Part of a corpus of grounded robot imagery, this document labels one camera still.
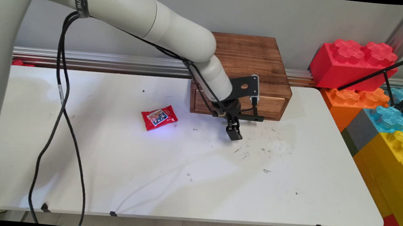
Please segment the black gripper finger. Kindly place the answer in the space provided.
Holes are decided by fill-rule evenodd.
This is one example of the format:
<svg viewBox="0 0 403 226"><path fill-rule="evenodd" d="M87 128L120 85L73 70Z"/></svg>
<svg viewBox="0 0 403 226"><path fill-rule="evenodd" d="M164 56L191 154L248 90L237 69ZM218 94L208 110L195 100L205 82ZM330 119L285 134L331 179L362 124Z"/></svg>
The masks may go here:
<svg viewBox="0 0 403 226"><path fill-rule="evenodd" d="M227 120L227 126L226 126L226 133L229 135L229 130L230 130L230 125L236 125L238 123L238 118L237 117L230 117Z"/></svg>
<svg viewBox="0 0 403 226"><path fill-rule="evenodd" d="M238 124L230 125L229 138L232 141L239 141L243 139L240 131L240 126Z"/></svg>

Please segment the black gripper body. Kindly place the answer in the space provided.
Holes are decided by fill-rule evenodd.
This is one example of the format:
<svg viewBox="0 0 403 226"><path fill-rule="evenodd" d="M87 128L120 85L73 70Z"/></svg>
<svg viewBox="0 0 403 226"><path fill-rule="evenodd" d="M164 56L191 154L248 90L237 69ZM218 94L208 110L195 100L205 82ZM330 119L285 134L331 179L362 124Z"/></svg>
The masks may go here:
<svg viewBox="0 0 403 226"><path fill-rule="evenodd" d="M238 116L241 110L241 103L239 99L228 99L221 102L222 106L215 101L212 101L212 107L215 112L213 116L229 119L239 120Z"/></svg>

